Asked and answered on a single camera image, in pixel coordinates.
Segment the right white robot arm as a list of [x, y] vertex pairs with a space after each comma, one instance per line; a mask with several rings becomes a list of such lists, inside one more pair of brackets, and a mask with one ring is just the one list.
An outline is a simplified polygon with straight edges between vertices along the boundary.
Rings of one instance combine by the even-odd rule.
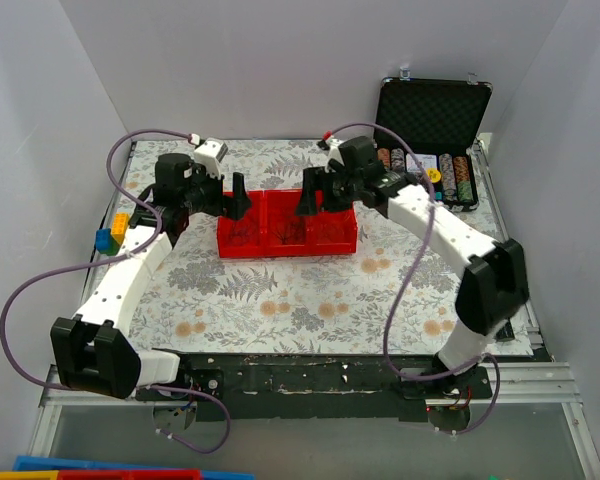
[[436, 201], [427, 175], [387, 169], [368, 137], [340, 141], [326, 134], [318, 146], [328, 163], [304, 170], [296, 215], [335, 213], [361, 202], [420, 238], [419, 252], [432, 250], [458, 276], [457, 321], [430, 372], [401, 377], [432, 382], [444, 397], [459, 395], [469, 384], [467, 371], [529, 299], [522, 246], [513, 239], [498, 242], [461, 221]]

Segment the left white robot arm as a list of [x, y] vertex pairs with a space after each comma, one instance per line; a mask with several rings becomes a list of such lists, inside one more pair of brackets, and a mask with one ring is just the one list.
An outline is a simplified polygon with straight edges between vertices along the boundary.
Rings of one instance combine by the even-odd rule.
[[110, 267], [72, 318], [58, 318], [50, 332], [63, 386], [125, 399], [137, 388], [158, 384], [173, 400], [193, 386], [177, 354], [137, 351], [128, 341], [134, 313], [157, 268], [187, 229], [190, 216], [204, 213], [242, 219], [252, 202], [244, 177], [233, 175], [223, 190], [224, 142], [208, 139], [193, 154], [167, 153], [155, 164], [154, 182], [139, 196], [120, 247], [123, 259]]

